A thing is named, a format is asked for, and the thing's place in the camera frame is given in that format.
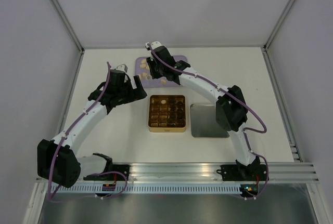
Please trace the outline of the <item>gold chocolate box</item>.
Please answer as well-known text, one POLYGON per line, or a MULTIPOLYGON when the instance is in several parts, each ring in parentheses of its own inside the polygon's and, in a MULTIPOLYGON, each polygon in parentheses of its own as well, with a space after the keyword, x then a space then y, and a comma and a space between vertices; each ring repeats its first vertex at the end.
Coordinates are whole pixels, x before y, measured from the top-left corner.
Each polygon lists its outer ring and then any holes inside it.
POLYGON ((149 98, 148 128, 152 133, 183 133, 186 130, 186 99, 183 95, 152 95, 149 98), (168 100, 174 100, 175 104, 169 104, 168 100), (175 107, 175 111, 169 111, 169 107, 175 107), (177 112, 177 107, 183 108, 183 112, 177 112), (176 114, 176 118, 169 118, 169 114, 176 114), (183 120, 184 126, 177 126, 176 121, 183 120), (175 125, 169 125, 169 121, 175 121, 175 125))

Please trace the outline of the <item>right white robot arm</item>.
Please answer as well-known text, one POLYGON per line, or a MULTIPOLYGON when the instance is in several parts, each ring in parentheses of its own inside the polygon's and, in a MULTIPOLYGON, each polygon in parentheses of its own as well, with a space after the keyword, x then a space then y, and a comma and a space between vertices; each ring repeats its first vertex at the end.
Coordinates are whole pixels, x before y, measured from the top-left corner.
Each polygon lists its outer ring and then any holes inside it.
POLYGON ((241 89, 236 85, 226 87, 217 84, 198 73, 189 63, 175 61, 160 42, 146 43, 146 49, 151 52, 147 63, 153 79, 165 77, 168 81, 192 89, 215 105, 216 122, 229 134, 236 154, 233 170, 225 166, 221 172, 226 172, 230 180, 251 179, 257 169, 252 163, 255 156, 250 153, 243 131, 248 109, 241 89))

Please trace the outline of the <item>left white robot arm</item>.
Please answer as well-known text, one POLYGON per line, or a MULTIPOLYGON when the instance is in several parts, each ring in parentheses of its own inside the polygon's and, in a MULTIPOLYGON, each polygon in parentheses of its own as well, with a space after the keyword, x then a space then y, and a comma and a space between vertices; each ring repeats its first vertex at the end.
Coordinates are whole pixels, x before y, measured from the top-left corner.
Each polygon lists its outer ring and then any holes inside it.
POLYGON ((65 188, 79 178, 109 180, 113 176, 113 160, 93 153, 78 157, 84 140, 113 108, 147 97, 139 76, 130 78, 125 71, 110 69, 107 79, 87 98, 78 118, 52 140, 41 140, 37 146, 37 174, 65 188))

